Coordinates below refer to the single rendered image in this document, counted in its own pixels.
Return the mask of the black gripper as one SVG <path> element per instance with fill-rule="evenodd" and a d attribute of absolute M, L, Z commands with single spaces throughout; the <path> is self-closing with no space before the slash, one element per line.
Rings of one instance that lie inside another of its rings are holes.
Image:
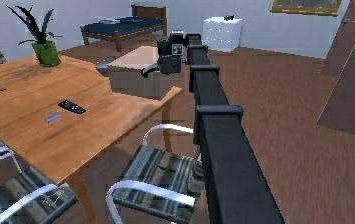
<path fill-rule="evenodd" d="M 160 71 L 162 74 L 169 75 L 181 72 L 182 45 L 173 43 L 168 39 L 157 41 L 158 55 L 157 64 L 149 65 L 140 71 L 140 74 L 147 78 L 151 72 Z"/>

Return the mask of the brown cardboard carton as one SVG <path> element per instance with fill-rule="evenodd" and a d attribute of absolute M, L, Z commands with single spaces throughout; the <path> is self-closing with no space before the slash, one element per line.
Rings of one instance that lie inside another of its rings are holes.
<path fill-rule="evenodd" d="M 158 50 L 152 46 L 141 46 L 115 59 L 107 65 L 107 76 L 113 92 L 161 100 L 179 80 L 181 73 L 170 75 L 159 71 L 150 72 L 147 78 L 141 70 L 158 59 Z"/>

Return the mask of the wooden bed with blue cover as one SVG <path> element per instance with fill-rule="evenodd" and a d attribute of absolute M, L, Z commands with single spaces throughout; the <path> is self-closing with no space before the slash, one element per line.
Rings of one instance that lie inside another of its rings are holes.
<path fill-rule="evenodd" d="M 116 50 L 122 51 L 124 41 L 135 37 L 162 31 L 167 35 L 167 15 L 165 7 L 147 7 L 133 4 L 132 15 L 118 19 L 100 21 L 80 27 L 85 45 L 89 39 L 99 39 L 114 42 Z"/>

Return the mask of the white chest of drawers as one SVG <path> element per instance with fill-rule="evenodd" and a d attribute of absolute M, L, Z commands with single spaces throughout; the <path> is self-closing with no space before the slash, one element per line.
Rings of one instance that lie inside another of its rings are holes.
<path fill-rule="evenodd" d="M 202 42 L 209 49 L 232 52 L 240 44 L 242 20 L 211 17 L 203 21 Z"/>

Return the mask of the black remote control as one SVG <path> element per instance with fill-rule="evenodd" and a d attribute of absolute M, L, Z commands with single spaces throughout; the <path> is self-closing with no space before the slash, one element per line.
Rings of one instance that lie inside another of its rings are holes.
<path fill-rule="evenodd" d="M 81 107 L 78 104 L 73 103 L 69 100 L 64 100 L 64 101 L 60 102 L 58 104 L 58 106 L 69 111 L 69 112 L 75 113 L 75 114 L 83 114 L 86 112 L 86 110 L 83 107 Z"/>

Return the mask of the house plant in green pot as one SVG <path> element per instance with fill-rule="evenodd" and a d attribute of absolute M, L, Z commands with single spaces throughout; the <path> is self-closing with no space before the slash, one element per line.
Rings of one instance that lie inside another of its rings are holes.
<path fill-rule="evenodd" d="M 31 43 L 35 56 L 41 67 L 55 67 L 61 63 L 57 47 L 52 38 L 58 38 L 53 32 L 48 30 L 48 24 L 52 21 L 53 9 L 50 9 L 44 16 L 41 26 L 38 26 L 35 17 L 32 15 L 32 7 L 29 9 L 17 6 L 21 12 L 19 14 L 12 7 L 7 6 L 11 12 L 16 15 L 20 21 L 26 26 L 27 30 L 32 36 L 28 41 Z M 28 42 L 27 40 L 19 42 L 19 45 Z"/>

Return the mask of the wooden table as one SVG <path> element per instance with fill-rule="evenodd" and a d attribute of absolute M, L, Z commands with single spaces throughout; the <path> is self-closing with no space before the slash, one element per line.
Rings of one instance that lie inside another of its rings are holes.
<path fill-rule="evenodd" d="M 0 64 L 0 140 L 56 185 L 68 183 L 90 224 L 102 224 L 81 170 L 158 111 L 170 118 L 172 87 L 161 100 L 115 93 L 92 63 L 62 55 L 56 67 L 34 57 Z M 86 112 L 58 104 L 69 100 Z M 45 118 L 60 113 L 51 123 Z"/>

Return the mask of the small grey-blue flat object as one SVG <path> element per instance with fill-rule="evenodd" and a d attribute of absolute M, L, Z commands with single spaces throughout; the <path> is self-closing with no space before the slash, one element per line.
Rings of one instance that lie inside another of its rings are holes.
<path fill-rule="evenodd" d="M 47 118 L 45 118 L 45 121 L 47 123 L 51 123 L 53 121 L 55 121 L 56 119 L 59 119 L 62 115 L 60 113 L 54 113 L 50 116 L 48 116 Z"/>

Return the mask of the gold framed picture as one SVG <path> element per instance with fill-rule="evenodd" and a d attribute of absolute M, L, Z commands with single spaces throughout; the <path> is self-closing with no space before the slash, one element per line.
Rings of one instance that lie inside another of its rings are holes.
<path fill-rule="evenodd" d="M 342 0 L 273 0 L 271 12 L 337 17 L 341 2 Z"/>

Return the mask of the brown room door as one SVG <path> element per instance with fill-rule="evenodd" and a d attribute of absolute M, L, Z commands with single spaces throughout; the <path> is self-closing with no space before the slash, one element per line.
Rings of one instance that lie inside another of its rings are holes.
<path fill-rule="evenodd" d="M 355 0 L 350 0 L 320 74 L 336 77 L 336 83 L 317 124 L 355 135 Z"/>

